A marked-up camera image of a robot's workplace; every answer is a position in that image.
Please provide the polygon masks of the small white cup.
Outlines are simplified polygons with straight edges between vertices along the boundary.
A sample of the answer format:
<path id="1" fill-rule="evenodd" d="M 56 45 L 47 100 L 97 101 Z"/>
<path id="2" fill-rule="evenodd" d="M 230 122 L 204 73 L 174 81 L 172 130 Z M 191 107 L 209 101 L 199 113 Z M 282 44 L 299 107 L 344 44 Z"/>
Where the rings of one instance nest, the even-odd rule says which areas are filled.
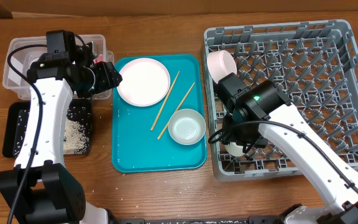
<path id="1" fill-rule="evenodd" d="M 229 144 L 225 144 L 224 147 L 226 151 L 234 157 L 241 157 L 245 154 L 243 152 L 243 146 L 238 146 L 235 142 L 230 142 Z"/>

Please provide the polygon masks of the large white round plate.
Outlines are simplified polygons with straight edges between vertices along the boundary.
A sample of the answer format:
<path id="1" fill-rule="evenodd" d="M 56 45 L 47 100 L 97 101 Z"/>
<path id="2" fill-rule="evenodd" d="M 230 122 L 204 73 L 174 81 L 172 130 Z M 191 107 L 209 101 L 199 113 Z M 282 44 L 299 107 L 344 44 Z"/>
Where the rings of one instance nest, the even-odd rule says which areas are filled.
<path id="1" fill-rule="evenodd" d="M 119 73 L 122 82 L 117 87 L 117 92 L 132 106 L 152 106 L 165 98 L 170 89 L 169 71 L 156 59 L 131 60 L 120 69 Z"/>

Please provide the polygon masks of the wooden chopstick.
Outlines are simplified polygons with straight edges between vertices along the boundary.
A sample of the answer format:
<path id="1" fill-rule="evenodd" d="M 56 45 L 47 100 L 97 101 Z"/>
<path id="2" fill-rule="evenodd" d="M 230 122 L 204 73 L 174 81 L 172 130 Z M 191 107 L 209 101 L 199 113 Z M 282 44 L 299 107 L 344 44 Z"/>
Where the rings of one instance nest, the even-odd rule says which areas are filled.
<path id="1" fill-rule="evenodd" d="M 190 88 L 188 89 L 188 91 L 186 92 L 184 97 L 181 99 L 181 102 L 178 104 L 178 106 L 176 107 L 176 109 L 175 109 L 175 111 L 173 113 L 176 113 L 180 109 L 180 107 L 182 106 L 182 104 L 185 102 L 185 100 L 187 99 L 188 95 L 192 91 L 194 85 L 195 85 L 195 82 L 193 82 L 193 84 L 190 86 Z M 163 127 L 163 129 L 161 130 L 160 134 L 158 135 L 158 137 L 157 137 L 158 140 L 163 136 L 164 132 L 168 128 L 169 120 L 167 121 L 166 125 Z"/>
<path id="2" fill-rule="evenodd" d="M 170 88 L 168 89 L 168 92 L 167 92 L 167 94 L 165 95 L 165 98 L 164 98 L 164 100 L 163 100 L 163 103 L 162 103 L 162 105 L 161 105 L 161 107 L 160 107 L 160 109 L 159 109 L 159 111 L 158 111 L 158 113 L 157 113 L 157 115 L 156 115 L 156 117 L 155 117 L 155 119 L 154 119 L 154 122 L 153 122 L 153 124 L 152 124 L 152 127 L 151 127 L 151 129 L 150 129 L 151 131 L 154 130 L 155 125 L 157 124 L 157 121 L 158 121 L 158 119 L 159 119 L 159 117 L 160 117 L 160 115 L 161 115 L 161 113 L 162 113 L 162 111 L 163 111 L 163 109 L 164 109 L 164 107 L 165 107 L 165 104 L 166 104 L 166 102 L 167 102 L 167 100 L 168 100 L 168 98 L 169 98 L 169 96 L 170 96 L 170 94 L 171 94 L 171 92 L 172 92 L 172 90 L 173 90 L 173 87 L 175 86 L 175 84 L 176 84 L 176 82 L 177 82 L 177 79 L 178 79 L 179 74 L 180 74 L 180 71 L 178 71 L 176 77 L 175 77 L 174 80 L 173 80 L 173 83 L 170 85 Z"/>

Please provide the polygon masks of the grey-green bowl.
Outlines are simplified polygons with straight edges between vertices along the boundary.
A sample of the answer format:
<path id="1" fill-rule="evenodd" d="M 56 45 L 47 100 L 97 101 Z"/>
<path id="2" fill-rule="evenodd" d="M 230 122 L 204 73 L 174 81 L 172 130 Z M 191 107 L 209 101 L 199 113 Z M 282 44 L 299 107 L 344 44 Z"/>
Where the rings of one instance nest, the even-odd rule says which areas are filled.
<path id="1" fill-rule="evenodd" d="M 206 132 L 204 117 L 193 109 L 182 109 L 174 112 L 168 122 L 171 138 L 185 146 L 201 141 Z"/>

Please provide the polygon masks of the pink bowl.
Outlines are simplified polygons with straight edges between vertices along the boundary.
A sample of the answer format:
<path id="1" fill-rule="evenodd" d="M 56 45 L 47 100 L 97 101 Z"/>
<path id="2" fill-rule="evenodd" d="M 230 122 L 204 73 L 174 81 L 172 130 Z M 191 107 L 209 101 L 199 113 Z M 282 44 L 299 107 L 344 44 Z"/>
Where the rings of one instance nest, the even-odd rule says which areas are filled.
<path id="1" fill-rule="evenodd" d="M 226 50 L 209 53 L 207 55 L 207 68 L 215 83 L 218 83 L 231 73 L 237 73 L 236 62 Z"/>

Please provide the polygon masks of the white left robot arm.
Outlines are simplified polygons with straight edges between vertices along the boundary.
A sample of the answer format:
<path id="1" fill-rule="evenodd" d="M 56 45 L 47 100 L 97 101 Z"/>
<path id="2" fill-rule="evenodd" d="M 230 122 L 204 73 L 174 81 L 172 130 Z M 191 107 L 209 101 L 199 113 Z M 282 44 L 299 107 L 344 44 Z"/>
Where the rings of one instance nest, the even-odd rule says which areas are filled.
<path id="1" fill-rule="evenodd" d="M 94 35 L 48 31 L 45 52 L 20 73 L 29 84 L 24 142 L 11 170 L 0 172 L 0 193 L 19 223 L 115 223 L 107 208 L 87 202 L 82 185 L 65 167 L 63 140 L 74 97 L 91 98 L 119 86 L 122 77 L 106 60 Z"/>

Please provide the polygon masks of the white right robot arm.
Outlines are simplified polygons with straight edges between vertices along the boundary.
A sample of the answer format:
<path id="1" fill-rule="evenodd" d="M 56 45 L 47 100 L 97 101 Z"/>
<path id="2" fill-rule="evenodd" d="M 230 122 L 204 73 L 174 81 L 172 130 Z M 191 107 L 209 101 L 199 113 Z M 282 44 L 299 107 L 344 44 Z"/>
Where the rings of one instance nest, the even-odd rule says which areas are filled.
<path id="1" fill-rule="evenodd" d="M 212 78 L 229 112 L 208 142 L 221 142 L 233 156 L 271 142 L 323 199 L 324 208 L 297 205 L 276 223 L 358 223 L 358 172 L 310 128 L 285 92 L 269 80 L 251 88 L 235 73 Z"/>

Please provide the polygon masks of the black food waste tray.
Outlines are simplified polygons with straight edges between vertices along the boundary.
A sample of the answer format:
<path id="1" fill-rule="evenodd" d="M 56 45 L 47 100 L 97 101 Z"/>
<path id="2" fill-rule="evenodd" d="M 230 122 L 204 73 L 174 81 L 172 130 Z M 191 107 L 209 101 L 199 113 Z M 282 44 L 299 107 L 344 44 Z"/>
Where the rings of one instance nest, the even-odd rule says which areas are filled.
<path id="1" fill-rule="evenodd" d="M 9 107 L 2 154 L 16 158 L 23 145 L 30 103 L 16 102 Z M 73 100 L 68 108 L 65 134 L 63 138 L 64 155 L 89 154 L 92 134 L 92 109 L 89 100 Z"/>

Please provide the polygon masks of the pile of rice grains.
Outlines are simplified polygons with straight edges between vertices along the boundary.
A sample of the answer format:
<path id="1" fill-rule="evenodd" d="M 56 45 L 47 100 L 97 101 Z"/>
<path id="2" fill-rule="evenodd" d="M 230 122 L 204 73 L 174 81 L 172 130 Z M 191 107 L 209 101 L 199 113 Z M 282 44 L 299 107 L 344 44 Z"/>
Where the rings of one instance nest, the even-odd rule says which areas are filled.
<path id="1" fill-rule="evenodd" d="M 21 146 L 23 145 L 28 118 L 29 109 L 19 110 L 13 135 L 12 155 L 14 157 L 19 155 Z M 63 138 L 64 155 L 88 153 L 90 149 L 91 120 L 91 107 L 89 105 L 69 106 Z"/>

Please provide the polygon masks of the teal plastic serving tray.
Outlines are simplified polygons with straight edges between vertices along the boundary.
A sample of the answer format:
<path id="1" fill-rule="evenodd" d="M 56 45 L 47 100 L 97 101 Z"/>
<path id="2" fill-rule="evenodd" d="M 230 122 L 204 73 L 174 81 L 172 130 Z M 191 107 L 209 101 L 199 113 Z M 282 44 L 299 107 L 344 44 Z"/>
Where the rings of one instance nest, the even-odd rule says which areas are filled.
<path id="1" fill-rule="evenodd" d="M 207 159 L 205 139 L 185 146 L 175 142 L 168 131 L 157 139 L 193 82 L 180 109 L 204 113 L 199 61 L 190 54 L 156 55 L 154 59 L 167 68 L 172 82 L 178 71 L 180 74 L 153 131 L 150 129 L 164 98 L 155 105 L 137 107 L 126 103 L 116 90 L 112 94 L 112 164 L 119 172 L 196 169 Z"/>

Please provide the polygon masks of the grey plastic dish rack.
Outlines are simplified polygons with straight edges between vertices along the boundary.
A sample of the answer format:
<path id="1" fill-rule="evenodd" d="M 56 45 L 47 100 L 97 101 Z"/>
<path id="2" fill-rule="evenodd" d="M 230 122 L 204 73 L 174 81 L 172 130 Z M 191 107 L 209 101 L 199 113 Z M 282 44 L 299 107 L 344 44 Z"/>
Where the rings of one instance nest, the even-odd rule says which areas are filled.
<path id="1" fill-rule="evenodd" d="M 204 54 L 228 51 L 248 86 L 270 80 L 342 160 L 358 171 L 358 47 L 345 20 L 213 27 Z"/>

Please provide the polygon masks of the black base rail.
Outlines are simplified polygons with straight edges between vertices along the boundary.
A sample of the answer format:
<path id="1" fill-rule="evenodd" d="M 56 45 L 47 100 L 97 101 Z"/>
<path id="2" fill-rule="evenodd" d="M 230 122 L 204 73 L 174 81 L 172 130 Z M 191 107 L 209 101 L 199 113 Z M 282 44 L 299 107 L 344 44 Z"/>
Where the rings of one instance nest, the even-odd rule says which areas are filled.
<path id="1" fill-rule="evenodd" d="M 280 215 L 257 215 L 247 218 L 217 218 L 217 219 L 168 219 L 145 220 L 143 218 L 115 219 L 114 224 L 284 224 Z"/>

